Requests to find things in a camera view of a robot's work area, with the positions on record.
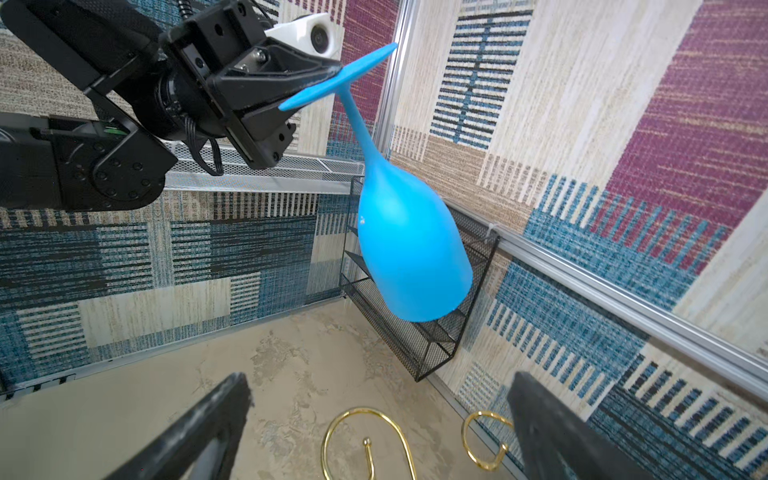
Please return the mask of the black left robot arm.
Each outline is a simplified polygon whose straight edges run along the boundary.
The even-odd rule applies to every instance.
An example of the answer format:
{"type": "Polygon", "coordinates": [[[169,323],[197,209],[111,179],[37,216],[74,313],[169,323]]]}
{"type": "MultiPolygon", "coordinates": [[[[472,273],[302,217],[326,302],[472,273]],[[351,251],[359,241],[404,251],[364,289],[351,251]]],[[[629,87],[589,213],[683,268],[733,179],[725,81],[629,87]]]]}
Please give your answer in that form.
{"type": "Polygon", "coordinates": [[[326,13],[278,22],[255,1],[177,3],[163,29],[127,1],[5,1],[2,23],[91,103],[92,119],[1,116],[7,209],[125,211],[154,202],[182,143],[204,172],[225,172],[220,141],[253,170],[294,139],[291,96],[336,76],[326,13]]]}

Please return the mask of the blue wine glass back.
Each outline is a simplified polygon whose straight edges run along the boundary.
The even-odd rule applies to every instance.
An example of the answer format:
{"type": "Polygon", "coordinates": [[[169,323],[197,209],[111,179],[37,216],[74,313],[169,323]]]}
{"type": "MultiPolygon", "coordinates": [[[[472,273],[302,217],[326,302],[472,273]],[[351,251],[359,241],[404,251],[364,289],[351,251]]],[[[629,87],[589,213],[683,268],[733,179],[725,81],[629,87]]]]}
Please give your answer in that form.
{"type": "Polygon", "coordinates": [[[305,88],[280,104],[282,111],[298,109],[335,94],[341,100],[365,163],[358,205],[359,244],[367,264],[377,268],[375,282],[394,287],[387,299],[427,272],[439,278],[471,280],[464,249],[454,240],[453,217],[441,197],[426,183],[384,158],[356,106],[350,86],[386,60],[397,48],[381,47],[344,66],[333,78],[305,88]]]}

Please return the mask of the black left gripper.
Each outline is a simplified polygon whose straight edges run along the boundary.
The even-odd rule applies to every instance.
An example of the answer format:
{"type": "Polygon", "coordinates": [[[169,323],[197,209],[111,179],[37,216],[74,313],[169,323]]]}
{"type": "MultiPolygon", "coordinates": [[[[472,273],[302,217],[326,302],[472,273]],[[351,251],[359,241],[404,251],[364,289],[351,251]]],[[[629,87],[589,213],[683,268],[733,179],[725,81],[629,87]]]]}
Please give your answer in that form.
{"type": "Polygon", "coordinates": [[[294,139],[296,109],[279,103],[337,75],[335,59],[268,37],[276,22],[256,1],[219,1],[197,11],[177,4],[181,22],[161,38],[172,67],[158,97],[204,170],[223,167],[219,139],[252,170],[275,167],[294,139]]]}

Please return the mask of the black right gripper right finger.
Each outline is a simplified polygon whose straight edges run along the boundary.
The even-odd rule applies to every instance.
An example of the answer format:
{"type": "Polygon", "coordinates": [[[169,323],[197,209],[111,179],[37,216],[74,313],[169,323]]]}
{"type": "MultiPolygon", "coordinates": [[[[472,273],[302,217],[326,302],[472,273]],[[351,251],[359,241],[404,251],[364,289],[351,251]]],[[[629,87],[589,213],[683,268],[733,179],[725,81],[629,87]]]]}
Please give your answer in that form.
{"type": "Polygon", "coordinates": [[[515,374],[507,401],[529,479],[650,479],[652,476],[527,372],[515,374]]]}

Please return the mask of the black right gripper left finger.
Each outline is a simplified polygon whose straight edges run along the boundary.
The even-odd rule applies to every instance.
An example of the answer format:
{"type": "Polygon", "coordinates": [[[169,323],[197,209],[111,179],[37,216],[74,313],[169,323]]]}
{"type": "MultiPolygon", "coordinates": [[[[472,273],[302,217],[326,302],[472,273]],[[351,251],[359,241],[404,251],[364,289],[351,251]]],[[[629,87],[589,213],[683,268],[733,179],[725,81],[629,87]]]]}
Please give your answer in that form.
{"type": "Polygon", "coordinates": [[[246,375],[232,373],[110,479],[228,479],[252,406],[246,375]]]}

